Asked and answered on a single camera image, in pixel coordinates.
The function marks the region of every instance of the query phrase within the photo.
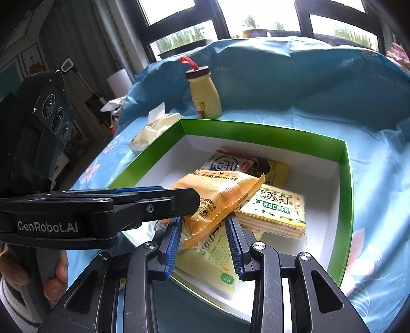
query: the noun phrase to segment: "silver bolt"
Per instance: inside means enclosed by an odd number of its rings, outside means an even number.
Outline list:
[[[152,249],[155,248],[155,244],[152,243],[152,242],[146,242],[146,243],[144,244],[144,247],[145,247],[147,250],[152,250]]]
[[[152,214],[155,210],[155,207],[151,204],[147,205],[147,207],[145,208],[145,211],[149,214]]]
[[[265,243],[262,242],[255,242],[252,244],[252,246],[256,250],[263,250],[266,247]]]
[[[305,260],[305,261],[309,261],[310,259],[312,259],[312,256],[310,255],[310,253],[307,253],[307,252],[301,252],[301,253],[299,254],[299,257],[300,257],[302,260]]]
[[[101,261],[106,261],[109,258],[106,253],[100,253],[99,256]]]

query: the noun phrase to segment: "camera lens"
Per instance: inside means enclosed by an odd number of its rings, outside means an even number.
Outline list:
[[[52,127],[52,131],[54,133],[57,133],[59,131],[59,129],[60,129],[62,123],[63,123],[63,118],[64,118],[63,108],[61,107],[56,111],[56,113],[54,115],[54,118],[52,120],[51,127]]]
[[[48,118],[54,109],[54,104],[55,104],[55,96],[53,94],[49,95],[44,102],[43,105],[43,117]]]
[[[68,131],[70,130],[70,124],[65,123],[63,129],[61,130],[61,138],[64,140],[67,137]]]

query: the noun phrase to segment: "wall picture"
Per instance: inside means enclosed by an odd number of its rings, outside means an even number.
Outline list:
[[[0,68],[0,102],[9,93],[16,93],[23,81],[20,60],[14,57],[11,61]]]
[[[45,72],[43,58],[41,57],[40,48],[37,43],[29,46],[21,53],[26,75]]]

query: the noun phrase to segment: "green logo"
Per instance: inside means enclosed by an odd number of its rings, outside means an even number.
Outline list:
[[[231,276],[229,274],[222,273],[221,274],[221,280],[222,280],[222,282],[225,282],[227,285],[231,285],[231,284],[233,284],[233,281],[235,279],[233,278],[233,276]]]

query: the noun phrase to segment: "bottle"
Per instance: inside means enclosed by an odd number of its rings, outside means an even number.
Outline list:
[[[192,69],[185,73],[185,77],[191,87],[192,102],[194,103],[198,118],[219,118],[222,115],[221,101],[211,80],[209,67],[198,67],[188,57],[182,57],[179,61],[192,67]]]

